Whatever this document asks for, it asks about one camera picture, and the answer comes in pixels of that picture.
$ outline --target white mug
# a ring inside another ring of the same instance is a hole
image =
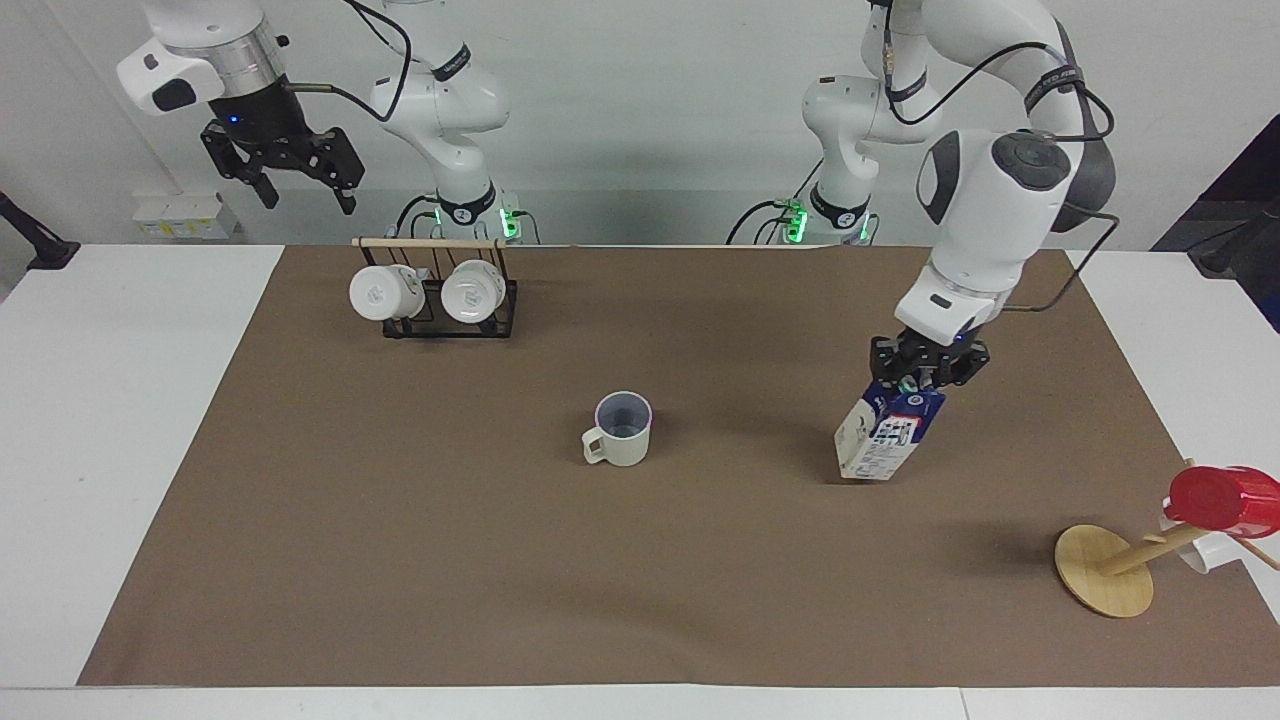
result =
[[[1165,498],[1165,507],[1169,507],[1169,498]],[[1160,514],[1160,529],[1167,530],[1170,528],[1178,527],[1180,523],[1175,523],[1165,516],[1164,512]],[[1201,575],[1207,575],[1210,571],[1226,565],[1228,562],[1235,562],[1236,560],[1244,560],[1244,550],[1226,533],[1211,533],[1198,541],[1179,547],[1178,556],[1183,559],[1183,562],[1190,565],[1192,570],[1196,570]]]
[[[630,468],[649,454],[653,407],[634,392],[614,392],[595,406],[595,427],[582,434],[582,455],[591,465],[608,461]]]
[[[369,266],[351,278],[351,306],[366,320],[412,318],[426,306],[417,270],[408,265]]]
[[[467,260],[453,269],[440,288],[440,304],[451,318],[475,325],[488,320],[507,300],[507,281],[493,263]]]

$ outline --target round wooden base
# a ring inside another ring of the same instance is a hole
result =
[[[1137,618],[1151,607],[1156,589],[1146,565],[1114,577],[1098,565],[1129,550],[1120,536],[1097,525],[1076,525],[1057,538],[1053,561],[1066,589],[1091,610],[1108,618]]]

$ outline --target electrical outlet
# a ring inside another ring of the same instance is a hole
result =
[[[230,240],[239,220],[219,195],[141,197],[133,215],[152,240]]]

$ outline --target black wire rack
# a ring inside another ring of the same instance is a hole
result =
[[[511,337],[516,325],[516,305],[520,295],[520,284],[511,279],[507,270],[507,259],[503,254],[504,245],[499,242],[486,243],[483,241],[439,241],[439,240],[366,240],[357,238],[353,245],[360,247],[365,261],[370,266],[379,265],[407,265],[413,269],[429,269],[431,277],[422,281],[422,290],[426,292],[426,304],[422,310],[412,318],[399,320],[383,320],[383,337],[390,340],[407,338],[451,338],[451,340],[506,340]],[[385,251],[389,263],[379,261],[378,255]],[[410,258],[410,251],[415,258]],[[416,263],[425,260],[425,254],[430,252],[430,263]],[[447,275],[443,272],[445,261],[452,273],[466,260],[486,260],[497,265],[502,277],[507,282],[507,297],[493,315],[476,324],[467,324],[454,320],[444,310],[440,292],[444,288]]]

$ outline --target wooden rod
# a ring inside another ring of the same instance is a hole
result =
[[[1169,555],[1179,547],[1188,546],[1211,532],[1212,530],[1202,530],[1194,525],[1175,525],[1160,533],[1160,537],[1164,538],[1165,542],[1148,542],[1147,544],[1134,546],[1124,552],[1114,555],[1098,565],[1098,571],[1107,578],[1128,573],[1138,565],[1146,565],[1162,555]]]
[[[1276,559],[1267,555],[1261,547],[1244,538],[1235,538],[1235,542],[1240,543],[1240,547],[1248,550],[1254,557],[1266,562],[1272,570],[1280,573],[1280,562],[1276,562]]]
[[[352,247],[402,247],[406,250],[506,250],[506,240],[442,240],[426,237],[357,237]]]

